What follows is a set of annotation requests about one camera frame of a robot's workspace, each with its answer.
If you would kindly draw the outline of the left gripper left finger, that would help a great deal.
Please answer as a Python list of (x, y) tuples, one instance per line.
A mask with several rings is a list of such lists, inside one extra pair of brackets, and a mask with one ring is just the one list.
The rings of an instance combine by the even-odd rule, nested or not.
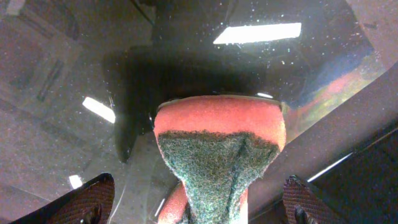
[(110, 173), (102, 173), (44, 207), (11, 222), (107, 224), (115, 196)]

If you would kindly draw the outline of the orange sponge with dark scourer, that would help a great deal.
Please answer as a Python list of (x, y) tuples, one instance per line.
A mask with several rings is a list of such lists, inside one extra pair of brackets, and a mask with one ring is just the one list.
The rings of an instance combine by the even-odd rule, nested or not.
[(247, 223), (248, 188), (286, 141), (277, 103), (233, 95), (164, 103), (154, 133), (179, 179), (159, 223)]

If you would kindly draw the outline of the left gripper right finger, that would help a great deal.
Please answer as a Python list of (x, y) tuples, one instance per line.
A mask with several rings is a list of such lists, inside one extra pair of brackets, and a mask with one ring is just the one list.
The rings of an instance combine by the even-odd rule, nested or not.
[(290, 224), (347, 223), (338, 201), (296, 175), (285, 180), (282, 200)]

